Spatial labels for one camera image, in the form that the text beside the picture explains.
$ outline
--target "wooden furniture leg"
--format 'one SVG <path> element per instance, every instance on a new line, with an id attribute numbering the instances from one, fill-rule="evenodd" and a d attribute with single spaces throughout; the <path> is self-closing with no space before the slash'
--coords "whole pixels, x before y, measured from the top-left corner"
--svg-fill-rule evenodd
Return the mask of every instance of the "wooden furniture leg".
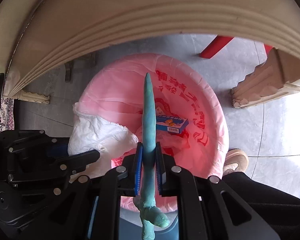
<path id="1" fill-rule="evenodd" d="M 32 92 L 26 92 L 24 90 L 20 90 L 11 98 L 19 99 L 22 101 L 34 102 L 34 103 L 42 103 L 47 105 L 50 103 L 50 96 L 45 96 L 45 95 L 32 93 Z"/>
<path id="2" fill-rule="evenodd" d="M 232 89 L 233 106 L 245 108 L 300 92 L 300 60 L 271 49 L 266 62 Z"/>

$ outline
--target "barcode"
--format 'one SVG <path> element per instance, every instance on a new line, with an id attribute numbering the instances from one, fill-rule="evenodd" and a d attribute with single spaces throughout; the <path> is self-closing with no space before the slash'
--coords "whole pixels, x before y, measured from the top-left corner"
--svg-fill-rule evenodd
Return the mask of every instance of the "barcode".
<path id="1" fill-rule="evenodd" d="M 172 127 L 167 127 L 168 128 L 168 132 L 176 132 L 179 133 L 179 129 L 178 128 L 172 128 Z"/>

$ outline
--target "beige sneaker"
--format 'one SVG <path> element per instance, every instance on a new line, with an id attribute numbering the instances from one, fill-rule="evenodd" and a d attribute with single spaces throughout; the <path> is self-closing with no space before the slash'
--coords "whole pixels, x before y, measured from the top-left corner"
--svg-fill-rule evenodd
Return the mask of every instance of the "beige sneaker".
<path id="1" fill-rule="evenodd" d="M 226 154 L 225 164 L 223 165 L 223 176 L 235 171 L 245 172 L 249 164 L 246 153 L 240 149 L 233 149 Z"/>

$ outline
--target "blue play dough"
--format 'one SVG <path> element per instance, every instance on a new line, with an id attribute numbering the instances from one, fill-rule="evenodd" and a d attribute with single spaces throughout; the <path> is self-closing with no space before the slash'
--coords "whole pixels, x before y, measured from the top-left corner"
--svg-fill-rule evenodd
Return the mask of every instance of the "blue play dough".
<path id="1" fill-rule="evenodd" d="M 143 140 L 143 178 L 140 199 L 134 199 L 136 207 L 140 211 L 143 224 L 142 239 L 154 239 L 154 225 L 166 227 L 170 221 L 167 216 L 155 206 L 155 129 L 156 116 L 154 95 L 150 74 L 146 74 L 144 85 L 143 115 L 142 115 L 142 140 Z"/>

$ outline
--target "small box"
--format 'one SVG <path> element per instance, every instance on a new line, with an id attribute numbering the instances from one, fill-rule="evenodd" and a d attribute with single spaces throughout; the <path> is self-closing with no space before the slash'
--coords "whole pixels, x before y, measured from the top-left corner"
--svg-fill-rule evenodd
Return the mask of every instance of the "small box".
<path id="1" fill-rule="evenodd" d="M 159 114 L 157 117 L 156 129 L 173 133 L 182 133 L 184 128 L 189 124 L 188 119 L 176 116 Z"/>

